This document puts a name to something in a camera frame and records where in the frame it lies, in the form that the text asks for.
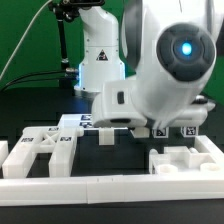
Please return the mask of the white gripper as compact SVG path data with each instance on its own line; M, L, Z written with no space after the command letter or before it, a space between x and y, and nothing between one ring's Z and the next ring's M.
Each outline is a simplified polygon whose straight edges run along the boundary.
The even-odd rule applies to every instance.
M147 118L134 106L131 90L134 80L108 82L103 85L92 104L92 122L94 127L163 129L167 127L201 126L215 103L198 95L194 101L177 117L157 122Z

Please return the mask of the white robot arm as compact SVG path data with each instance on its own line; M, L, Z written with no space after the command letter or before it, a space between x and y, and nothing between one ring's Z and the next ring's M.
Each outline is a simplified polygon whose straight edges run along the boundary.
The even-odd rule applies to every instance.
M216 61L224 0L136 0L125 8L122 46L134 80L109 82L92 105L95 127L199 126L197 96Z

